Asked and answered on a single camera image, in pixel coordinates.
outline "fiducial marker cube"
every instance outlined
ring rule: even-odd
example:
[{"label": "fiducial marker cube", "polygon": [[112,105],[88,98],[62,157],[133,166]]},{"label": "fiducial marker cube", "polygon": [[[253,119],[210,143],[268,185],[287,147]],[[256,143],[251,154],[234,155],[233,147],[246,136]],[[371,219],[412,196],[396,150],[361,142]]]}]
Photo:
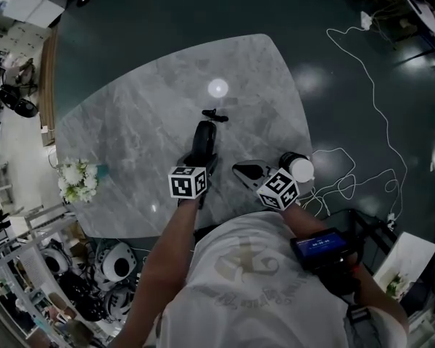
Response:
[{"label": "fiducial marker cube", "polygon": [[277,210],[285,210],[299,196],[294,178],[283,168],[277,170],[256,190],[262,204]]},{"label": "fiducial marker cube", "polygon": [[195,199],[207,188],[205,167],[175,166],[167,179],[171,197],[175,199]]}]

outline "white helmet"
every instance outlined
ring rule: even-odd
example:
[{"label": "white helmet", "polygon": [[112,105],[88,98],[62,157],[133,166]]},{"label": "white helmet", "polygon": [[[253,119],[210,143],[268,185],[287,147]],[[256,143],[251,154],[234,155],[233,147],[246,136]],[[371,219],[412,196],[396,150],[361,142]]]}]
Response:
[{"label": "white helmet", "polygon": [[104,298],[104,307],[114,320],[125,322],[133,301],[134,291],[127,286],[109,291]]},{"label": "white helmet", "polygon": [[116,285],[116,282],[108,280],[104,274],[97,269],[94,271],[94,282],[96,283],[96,287],[102,291],[109,291]]},{"label": "white helmet", "polygon": [[61,275],[71,265],[71,258],[66,255],[62,245],[58,241],[52,240],[47,248],[41,251],[41,254],[47,267],[54,275]]},{"label": "white helmet", "polygon": [[112,282],[124,280],[133,271],[136,264],[137,261],[131,248],[124,242],[103,249],[97,257],[98,268]]}]

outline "wooden panel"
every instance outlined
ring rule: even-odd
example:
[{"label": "wooden panel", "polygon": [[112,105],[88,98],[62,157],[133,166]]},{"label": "wooden panel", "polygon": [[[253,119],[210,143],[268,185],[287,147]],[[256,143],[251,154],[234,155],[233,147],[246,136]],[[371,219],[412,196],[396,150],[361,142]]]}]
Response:
[{"label": "wooden panel", "polygon": [[42,51],[41,73],[38,82],[38,109],[42,127],[48,128],[48,133],[42,133],[44,146],[55,143],[54,137],[54,66],[57,51],[57,26],[51,30],[50,37],[45,41]]}]

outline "black chair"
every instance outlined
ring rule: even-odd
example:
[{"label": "black chair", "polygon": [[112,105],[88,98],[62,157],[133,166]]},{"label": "black chair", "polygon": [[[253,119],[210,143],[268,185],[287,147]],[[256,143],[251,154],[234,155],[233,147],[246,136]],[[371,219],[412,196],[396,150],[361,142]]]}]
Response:
[{"label": "black chair", "polygon": [[3,85],[0,89],[0,100],[5,106],[15,111],[19,116],[31,118],[38,114],[34,103],[20,98],[19,88],[10,85]]}]

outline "glossy floor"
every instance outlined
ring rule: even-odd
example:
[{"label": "glossy floor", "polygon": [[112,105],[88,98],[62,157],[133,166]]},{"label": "glossy floor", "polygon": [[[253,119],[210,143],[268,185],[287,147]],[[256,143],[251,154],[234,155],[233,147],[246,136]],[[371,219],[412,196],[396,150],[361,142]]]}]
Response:
[{"label": "glossy floor", "polygon": [[[370,81],[360,64],[326,35],[327,28],[359,25],[359,5],[353,0],[93,0],[83,8],[72,5],[59,25],[57,117],[153,59],[220,38],[265,33],[293,75],[313,149],[345,148],[356,162],[357,182],[389,168],[402,180],[405,169],[386,144],[386,123],[373,108]],[[427,45],[416,38],[394,51],[373,32],[333,36],[368,67],[376,82],[377,106],[390,122],[391,144],[407,163],[398,231],[433,240],[435,54],[399,64]],[[352,167],[341,152],[316,156],[318,188]],[[326,201],[332,211],[355,207],[385,218],[394,201],[394,194],[384,191],[391,177],[385,174],[358,187],[350,201],[339,194]],[[310,210],[318,211],[316,203]]]}]

